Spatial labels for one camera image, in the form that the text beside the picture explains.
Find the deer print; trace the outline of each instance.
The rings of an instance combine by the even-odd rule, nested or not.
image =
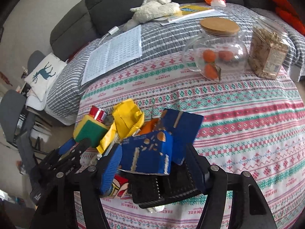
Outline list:
[[[45,80],[47,80],[49,77],[53,77],[53,76],[56,74],[56,72],[55,72],[53,75],[50,75],[50,73],[51,73],[52,70],[53,70],[53,67],[52,67],[52,69],[50,70],[50,72],[47,72],[46,69],[52,66],[52,65],[50,65],[50,66],[47,67],[47,65],[48,65],[48,64],[46,64],[45,67],[44,67],[43,69],[41,69],[40,71],[36,72],[36,74],[33,76],[32,82],[37,83],[37,79],[38,79],[38,75],[39,75],[39,74],[42,75],[42,77],[43,77]]]

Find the white cable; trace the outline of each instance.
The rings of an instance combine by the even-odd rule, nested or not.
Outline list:
[[[99,41],[99,44],[98,44],[97,46],[99,46],[99,45],[102,43],[102,41],[103,41],[108,35],[113,35],[113,34],[116,33],[118,30],[119,30],[118,27],[113,27],[112,29],[110,29],[110,30],[108,31],[108,33],[106,33],[106,34],[101,38],[101,40]]]

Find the blue cardboard box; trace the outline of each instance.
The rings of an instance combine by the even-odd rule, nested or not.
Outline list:
[[[173,136],[172,160],[181,165],[184,161],[186,145],[194,142],[203,116],[174,109],[164,109],[160,118],[156,130],[166,130]]]
[[[138,174],[168,175],[173,137],[165,130],[128,137],[122,142],[121,170]]]

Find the gray striped blanket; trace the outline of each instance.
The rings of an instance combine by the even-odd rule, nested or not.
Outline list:
[[[231,3],[227,3],[227,7],[221,8],[221,10],[227,15],[223,16],[224,18],[231,19],[240,25],[242,30],[245,32],[243,41],[246,44],[246,47],[249,49],[252,37],[252,25],[257,21],[257,13],[247,9],[244,6]],[[199,21],[200,19],[193,19],[167,26],[161,26],[157,22],[142,24],[142,56],[138,59],[129,61],[98,78],[130,67],[136,63],[182,51],[185,44],[191,38],[197,36],[200,32],[201,28]],[[284,67],[286,70],[289,69],[291,64],[299,64],[300,66],[303,66],[305,56],[305,38],[303,36],[295,37],[295,32],[292,32],[290,28],[287,31],[289,32],[290,36],[288,41],[291,45],[291,49],[284,62]],[[106,41],[120,33],[122,33],[122,26],[117,33],[106,38]],[[99,41],[99,39],[94,40],[74,57],[74,59],[59,75],[48,94],[45,109],[46,112],[56,117],[64,124],[75,123],[81,96],[85,92],[86,88],[91,83],[96,81],[95,79],[84,86],[80,85],[83,77],[83,71],[90,53],[97,47]]]

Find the patterned tablecloth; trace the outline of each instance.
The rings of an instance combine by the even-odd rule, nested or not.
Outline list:
[[[282,68],[277,80],[252,71],[231,84],[218,84],[189,71],[180,52],[136,64],[92,84],[80,102],[77,121],[96,105],[112,106],[132,98],[145,118],[164,108],[204,115],[194,146],[227,172],[251,172],[271,208],[278,228],[289,228],[305,205],[305,108]],[[94,150],[84,154],[83,163]],[[228,226],[232,193],[222,227]],[[111,228],[195,228],[206,197],[165,206],[160,213],[140,209],[132,200],[102,199]],[[79,194],[75,195],[84,228]]]

